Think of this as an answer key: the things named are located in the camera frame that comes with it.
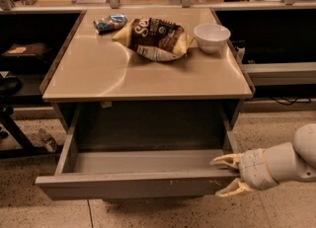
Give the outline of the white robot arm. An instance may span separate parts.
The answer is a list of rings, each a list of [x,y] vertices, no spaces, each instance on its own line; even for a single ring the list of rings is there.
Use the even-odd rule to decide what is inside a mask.
[[[315,182],[316,124],[298,128],[292,142],[219,156],[210,164],[224,165],[240,174],[226,188],[215,193],[219,197],[269,190],[284,182]]]

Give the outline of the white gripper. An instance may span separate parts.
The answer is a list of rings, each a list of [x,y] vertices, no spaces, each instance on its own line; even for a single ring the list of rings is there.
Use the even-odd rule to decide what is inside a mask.
[[[261,148],[248,150],[243,154],[222,155],[212,159],[209,164],[239,169],[243,180],[237,178],[226,188],[217,191],[215,195],[219,197],[245,195],[254,190],[268,190],[278,185],[269,171],[265,150]]]

